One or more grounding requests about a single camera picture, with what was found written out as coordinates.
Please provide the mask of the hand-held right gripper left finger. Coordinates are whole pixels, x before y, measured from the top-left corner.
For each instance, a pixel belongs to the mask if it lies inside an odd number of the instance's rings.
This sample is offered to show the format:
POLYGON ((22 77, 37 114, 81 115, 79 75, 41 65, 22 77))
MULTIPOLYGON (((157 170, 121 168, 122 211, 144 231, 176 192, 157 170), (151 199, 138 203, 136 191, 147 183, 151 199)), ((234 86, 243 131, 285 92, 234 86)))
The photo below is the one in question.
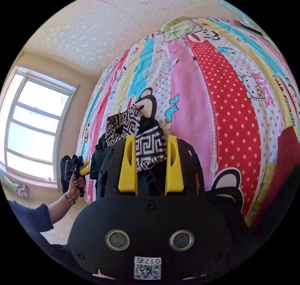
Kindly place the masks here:
POLYGON ((122 194, 138 195, 135 143, 134 135, 129 135, 126 137, 118 184, 118 190, 122 194))

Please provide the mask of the person's left hand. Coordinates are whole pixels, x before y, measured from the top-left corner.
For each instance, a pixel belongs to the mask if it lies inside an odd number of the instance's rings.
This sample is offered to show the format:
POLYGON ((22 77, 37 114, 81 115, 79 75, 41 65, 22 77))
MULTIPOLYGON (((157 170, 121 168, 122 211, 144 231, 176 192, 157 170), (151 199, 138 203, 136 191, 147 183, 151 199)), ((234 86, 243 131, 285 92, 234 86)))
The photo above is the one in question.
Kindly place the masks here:
POLYGON ((85 179, 72 174, 66 196, 76 202, 81 195, 80 189, 85 189, 85 179))

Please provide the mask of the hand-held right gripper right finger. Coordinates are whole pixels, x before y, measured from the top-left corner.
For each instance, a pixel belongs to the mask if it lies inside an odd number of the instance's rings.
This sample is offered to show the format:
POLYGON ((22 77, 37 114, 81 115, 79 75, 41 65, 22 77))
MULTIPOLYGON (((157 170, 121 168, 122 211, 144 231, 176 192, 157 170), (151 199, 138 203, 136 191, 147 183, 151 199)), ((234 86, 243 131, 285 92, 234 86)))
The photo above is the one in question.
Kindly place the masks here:
POLYGON ((165 195, 182 193, 183 175, 177 137, 169 135, 167 140, 167 164, 165 195))

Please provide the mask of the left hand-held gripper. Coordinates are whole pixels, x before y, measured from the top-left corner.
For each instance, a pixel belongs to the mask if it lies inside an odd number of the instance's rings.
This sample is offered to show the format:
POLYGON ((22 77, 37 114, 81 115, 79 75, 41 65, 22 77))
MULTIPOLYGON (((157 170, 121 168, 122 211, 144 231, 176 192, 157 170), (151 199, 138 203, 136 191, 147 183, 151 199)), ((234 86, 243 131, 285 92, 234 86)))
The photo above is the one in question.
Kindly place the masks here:
MULTIPOLYGON (((72 160, 66 161, 66 183, 67 183, 67 190, 69 188, 69 182, 71 179, 72 174, 76 176, 82 176, 85 179, 84 175, 90 174, 90 167, 88 167, 89 161, 84 160, 82 161, 82 157, 74 157, 72 160)), ((84 197, 85 189, 80 189, 81 195, 80 198, 84 197)))

